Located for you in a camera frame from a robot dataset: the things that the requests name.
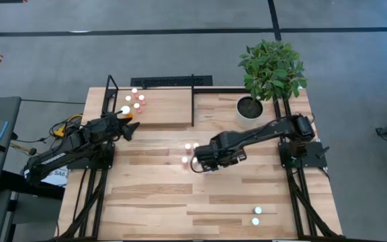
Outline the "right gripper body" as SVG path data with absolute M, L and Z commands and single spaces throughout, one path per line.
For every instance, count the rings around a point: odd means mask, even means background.
M 194 157 L 202 171 L 216 171 L 220 167 L 236 165 L 246 160 L 247 154 L 241 146 L 245 137 L 244 132 L 221 132 L 212 137 L 208 145 L 195 148 Z

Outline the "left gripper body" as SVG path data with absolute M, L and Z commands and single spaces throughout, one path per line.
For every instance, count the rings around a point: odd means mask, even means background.
M 105 133 L 109 138 L 120 138 L 122 136 L 122 127 L 120 119 L 116 115 L 107 116 L 104 120 L 106 123 Z

